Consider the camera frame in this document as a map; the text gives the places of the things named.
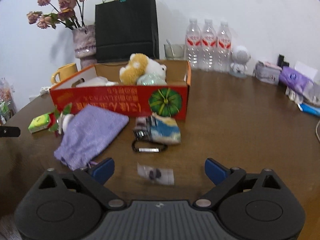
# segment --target white robot figurine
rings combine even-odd
[[[229,73],[233,76],[245,78],[245,71],[248,69],[246,64],[251,56],[249,51],[244,46],[238,46],[232,50],[231,56],[233,63],[230,65]]]

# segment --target purple cloth pouch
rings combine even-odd
[[[290,67],[284,67],[282,69],[279,80],[299,94],[302,94],[305,86],[311,81],[309,78]]]
[[[54,156],[73,171],[85,167],[128,122],[126,115],[88,105],[70,121]]]

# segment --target yellow and white plush toy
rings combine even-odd
[[[119,76],[124,85],[135,85],[140,76],[153,72],[165,79],[166,70],[165,65],[160,65],[144,54],[136,53],[131,54],[128,64],[120,69]]]

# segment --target pumpkin picture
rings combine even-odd
[[[163,117],[172,117],[179,113],[182,107],[181,95],[171,88],[154,91],[149,98],[151,111]]]

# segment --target red and white label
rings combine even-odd
[[[217,44],[217,37],[214,34],[206,34],[202,37],[202,46],[215,47]]]
[[[197,36],[197,35],[186,36],[186,44],[187,46],[193,46],[193,47],[200,46],[201,38],[200,36]]]
[[[218,46],[222,49],[231,49],[231,40],[229,39],[218,39]]]

